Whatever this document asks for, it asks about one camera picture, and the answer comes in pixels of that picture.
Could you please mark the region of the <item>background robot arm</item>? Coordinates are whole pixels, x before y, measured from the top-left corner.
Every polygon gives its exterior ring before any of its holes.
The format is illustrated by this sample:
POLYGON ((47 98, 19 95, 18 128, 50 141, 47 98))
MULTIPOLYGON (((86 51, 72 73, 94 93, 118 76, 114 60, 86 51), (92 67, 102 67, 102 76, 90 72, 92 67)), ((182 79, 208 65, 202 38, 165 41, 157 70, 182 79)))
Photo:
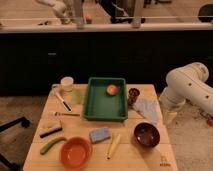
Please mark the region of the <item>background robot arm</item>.
POLYGON ((35 0, 37 3, 48 6, 62 24, 69 24, 70 19, 66 16, 66 5, 59 0, 35 0))

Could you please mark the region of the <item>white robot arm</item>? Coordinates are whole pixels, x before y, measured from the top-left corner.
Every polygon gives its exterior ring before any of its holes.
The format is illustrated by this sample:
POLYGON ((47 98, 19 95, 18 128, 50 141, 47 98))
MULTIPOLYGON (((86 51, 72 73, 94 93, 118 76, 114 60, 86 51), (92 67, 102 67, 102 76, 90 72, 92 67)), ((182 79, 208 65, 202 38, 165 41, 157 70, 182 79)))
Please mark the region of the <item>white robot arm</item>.
POLYGON ((180 110, 187 100, 200 107, 206 116, 213 117, 213 87, 206 84, 208 68, 200 62, 178 67, 166 75, 167 86, 159 96, 163 123, 180 110))

